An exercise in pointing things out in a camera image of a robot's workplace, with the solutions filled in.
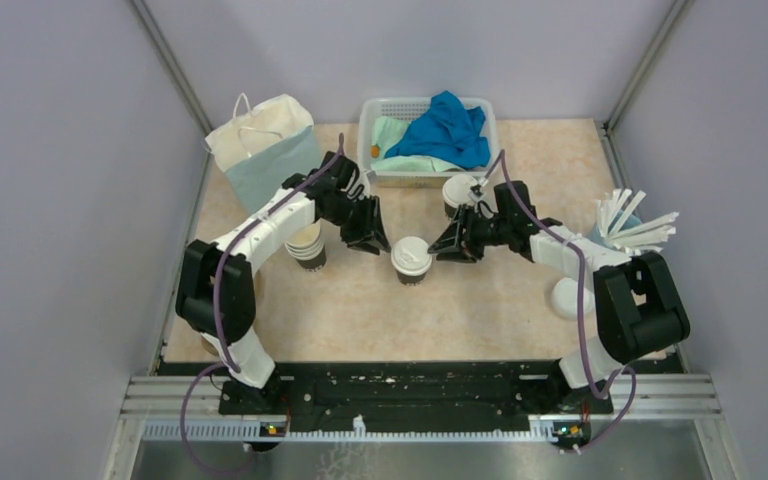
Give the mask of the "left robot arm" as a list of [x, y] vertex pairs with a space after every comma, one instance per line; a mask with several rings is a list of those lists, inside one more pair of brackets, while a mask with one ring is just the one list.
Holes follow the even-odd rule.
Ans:
[[270, 379], [275, 362], [254, 328], [255, 276], [293, 235], [319, 220], [338, 227], [350, 249], [373, 255], [391, 249], [379, 197], [365, 193], [359, 166], [338, 151], [310, 173], [287, 178], [231, 232], [211, 242], [194, 240], [183, 253], [175, 313], [217, 350], [257, 413], [277, 407], [281, 388]]

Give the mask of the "stack of paper cups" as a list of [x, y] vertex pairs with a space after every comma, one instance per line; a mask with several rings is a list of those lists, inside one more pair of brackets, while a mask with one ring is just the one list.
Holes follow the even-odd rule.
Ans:
[[306, 271], [317, 271], [327, 262], [321, 224], [308, 225], [284, 242], [284, 247], [297, 264]]

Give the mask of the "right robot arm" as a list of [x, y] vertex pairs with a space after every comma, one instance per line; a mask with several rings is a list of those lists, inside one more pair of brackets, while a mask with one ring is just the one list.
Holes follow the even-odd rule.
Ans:
[[552, 218], [537, 218], [522, 181], [498, 184], [494, 195], [495, 214], [459, 206], [428, 252], [439, 261], [476, 263], [486, 248], [504, 246], [571, 277], [575, 308], [583, 307], [584, 294], [592, 294], [596, 333], [580, 332], [577, 351], [557, 360], [546, 385], [554, 409], [574, 411], [586, 400], [586, 387], [689, 337], [690, 321], [660, 254], [630, 256], [575, 234]]

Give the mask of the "paper coffee cup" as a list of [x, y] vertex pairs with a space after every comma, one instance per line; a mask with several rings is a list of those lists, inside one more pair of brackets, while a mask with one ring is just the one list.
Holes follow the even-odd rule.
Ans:
[[450, 205], [448, 203], [444, 204], [444, 214], [447, 220], [451, 221], [456, 212], [457, 212], [458, 206], [457, 205]]
[[396, 271], [399, 282], [406, 286], [416, 286], [423, 282], [426, 277], [426, 273], [420, 273], [417, 275], [406, 274], [401, 271]]

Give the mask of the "stack of white lids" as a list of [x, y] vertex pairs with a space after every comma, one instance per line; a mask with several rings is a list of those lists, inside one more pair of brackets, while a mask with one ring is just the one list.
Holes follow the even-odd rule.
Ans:
[[[576, 321], [578, 319], [578, 282], [568, 277], [561, 278], [549, 293], [549, 302], [553, 311], [560, 317]], [[595, 296], [583, 290], [583, 315], [589, 315], [595, 309]]]

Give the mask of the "brown cardboard cup carrier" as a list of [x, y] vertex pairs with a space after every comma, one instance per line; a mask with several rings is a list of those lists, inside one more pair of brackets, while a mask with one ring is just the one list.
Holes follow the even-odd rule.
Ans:
[[201, 336], [201, 338], [200, 338], [200, 345], [211, 356], [213, 356], [213, 357], [218, 357], [219, 356], [217, 348], [213, 345], [213, 343], [206, 336]]

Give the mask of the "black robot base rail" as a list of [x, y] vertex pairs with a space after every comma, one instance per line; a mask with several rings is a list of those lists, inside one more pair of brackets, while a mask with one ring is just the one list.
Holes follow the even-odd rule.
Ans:
[[704, 374], [640, 364], [609, 396], [584, 392], [546, 407], [546, 361], [283, 363], [257, 391], [192, 364], [135, 377], [120, 410], [151, 440], [280, 442], [568, 442], [600, 421], [707, 420], [721, 405]]

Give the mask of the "white lid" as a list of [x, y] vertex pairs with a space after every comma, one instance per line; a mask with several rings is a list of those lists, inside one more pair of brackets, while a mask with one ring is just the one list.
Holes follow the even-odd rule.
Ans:
[[429, 244], [422, 238], [407, 236], [398, 240], [391, 250], [391, 263], [395, 270], [406, 276], [421, 276], [428, 272], [432, 256]]
[[478, 185], [479, 181], [474, 176], [465, 173], [451, 176], [441, 190], [444, 206], [452, 209], [461, 205], [474, 206], [478, 196], [473, 192], [473, 188]]

